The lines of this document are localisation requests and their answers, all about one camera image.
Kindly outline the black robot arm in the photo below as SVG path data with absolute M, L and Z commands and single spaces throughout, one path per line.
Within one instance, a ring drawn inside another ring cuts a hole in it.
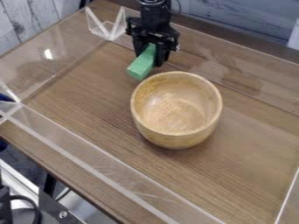
M 171 0 L 138 0 L 140 16 L 126 18 L 126 34 L 132 37 L 135 55 L 154 45 L 154 66 L 160 67 L 178 51 L 180 33 L 171 26 Z

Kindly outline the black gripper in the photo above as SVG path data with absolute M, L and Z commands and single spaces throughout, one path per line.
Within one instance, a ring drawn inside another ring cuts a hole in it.
M 154 66 L 160 67 L 176 51 L 180 33 L 171 26 L 171 3 L 140 3 L 140 16 L 126 18 L 126 34 L 132 37 L 135 56 L 155 44 Z

